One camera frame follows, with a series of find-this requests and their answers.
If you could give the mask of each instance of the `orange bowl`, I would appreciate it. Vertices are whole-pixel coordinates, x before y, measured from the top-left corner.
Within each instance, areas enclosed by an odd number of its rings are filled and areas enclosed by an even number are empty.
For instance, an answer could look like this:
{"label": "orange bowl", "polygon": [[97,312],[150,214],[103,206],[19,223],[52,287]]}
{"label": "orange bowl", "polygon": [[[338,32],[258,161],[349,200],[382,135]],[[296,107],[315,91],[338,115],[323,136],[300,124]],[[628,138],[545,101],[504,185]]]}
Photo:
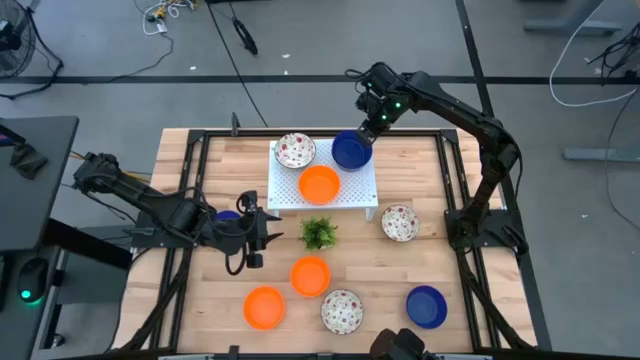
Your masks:
{"label": "orange bowl", "polygon": [[308,202],[314,205],[328,204],[340,192],[340,177],[326,165],[315,165],[300,174],[298,189]]}
{"label": "orange bowl", "polygon": [[254,329],[273,329],[283,317],[284,298],[274,287],[257,287],[244,299],[244,318]]}
{"label": "orange bowl", "polygon": [[300,295],[318,296],[327,290],[331,282],[329,265],[317,256],[305,256],[293,264],[290,280]]}

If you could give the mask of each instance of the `computer mouse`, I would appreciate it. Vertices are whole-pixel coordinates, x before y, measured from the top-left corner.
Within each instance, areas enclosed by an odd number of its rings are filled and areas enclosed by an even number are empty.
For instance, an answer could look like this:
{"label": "computer mouse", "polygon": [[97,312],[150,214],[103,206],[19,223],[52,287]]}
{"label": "computer mouse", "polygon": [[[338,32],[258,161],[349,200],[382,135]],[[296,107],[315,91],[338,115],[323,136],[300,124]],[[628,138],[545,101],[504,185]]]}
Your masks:
{"label": "computer mouse", "polygon": [[43,258],[33,258],[18,273],[18,296],[26,303],[37,301],[44,295],[49,263]]}

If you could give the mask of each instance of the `white patterned bowl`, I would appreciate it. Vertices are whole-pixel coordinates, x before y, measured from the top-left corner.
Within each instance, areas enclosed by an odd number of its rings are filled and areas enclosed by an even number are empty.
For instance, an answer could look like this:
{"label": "white patterned bowl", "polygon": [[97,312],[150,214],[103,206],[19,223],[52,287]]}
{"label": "white patterned bowl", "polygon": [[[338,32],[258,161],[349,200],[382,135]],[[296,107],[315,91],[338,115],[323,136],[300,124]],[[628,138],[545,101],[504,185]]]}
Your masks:
{"label": "white patterned bowl", "polygon": [[282,166],[300,169],[316,156],[316,144],[305,134],[291,133],[281,137],[273,151]]}
{"label": "white patterned bowl", "polygon": [[405,205],[389,206],[382,213],[382,230],[389,239],[405,242],[418,235],[420,220],[410,207]]}
{"label": "white patterned bowl", "polygon": [[334,334],[347,335],[362,324],[364,308],[360,298],[344,289],[334,290],[322,300],[322,322]]}

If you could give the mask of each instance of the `table leg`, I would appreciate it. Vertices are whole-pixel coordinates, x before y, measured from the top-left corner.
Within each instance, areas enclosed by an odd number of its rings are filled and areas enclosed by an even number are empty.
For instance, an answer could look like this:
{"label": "table leg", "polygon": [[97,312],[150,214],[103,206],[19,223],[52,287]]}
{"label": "table leg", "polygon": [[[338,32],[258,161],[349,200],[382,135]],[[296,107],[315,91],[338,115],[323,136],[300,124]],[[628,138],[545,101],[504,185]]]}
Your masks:
{"label": "table leg", "polygon": [[373,215],[375,215],[377,209],[378,208],[364,208],[364,218],[367,222],[371,222],[373,220]]}

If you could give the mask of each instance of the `green plant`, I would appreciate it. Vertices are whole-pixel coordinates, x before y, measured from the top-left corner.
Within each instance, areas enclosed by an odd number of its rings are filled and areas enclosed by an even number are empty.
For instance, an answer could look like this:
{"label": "green plant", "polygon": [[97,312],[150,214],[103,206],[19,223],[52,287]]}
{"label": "green plant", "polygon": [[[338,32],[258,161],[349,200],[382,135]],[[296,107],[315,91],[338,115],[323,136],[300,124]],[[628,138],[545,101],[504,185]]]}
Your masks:
{"label": "green plant", "polygon": [[302,237],[308,251],[319,250],[323,247],[332,247],[336,244],[337,226],[331,225],[331,218],[302,219]]}

